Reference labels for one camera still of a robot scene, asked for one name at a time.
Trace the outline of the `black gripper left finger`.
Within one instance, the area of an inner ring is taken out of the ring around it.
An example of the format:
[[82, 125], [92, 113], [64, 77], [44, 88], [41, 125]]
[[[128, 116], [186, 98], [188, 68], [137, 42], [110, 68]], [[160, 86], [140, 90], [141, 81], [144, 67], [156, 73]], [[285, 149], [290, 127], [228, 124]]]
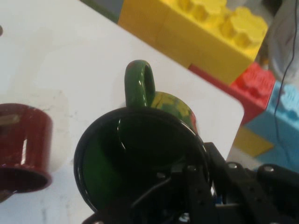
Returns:
[[178, 164], [164, 178], [118, 197], [83, 221], [85, 224], [218, 223], [202, 165]]

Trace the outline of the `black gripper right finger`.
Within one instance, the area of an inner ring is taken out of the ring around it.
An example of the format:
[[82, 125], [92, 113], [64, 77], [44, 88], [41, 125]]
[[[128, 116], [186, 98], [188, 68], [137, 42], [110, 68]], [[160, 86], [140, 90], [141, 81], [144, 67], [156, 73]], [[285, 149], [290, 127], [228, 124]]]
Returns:
[[216, 146], [205, 143], [210, 174], [216, 193], [225, 203], [237, 204], [250, 224], [297, 224], [299, 222], [299, 175], [277, 165], [266, 164], [251, 171], [226, 162]]

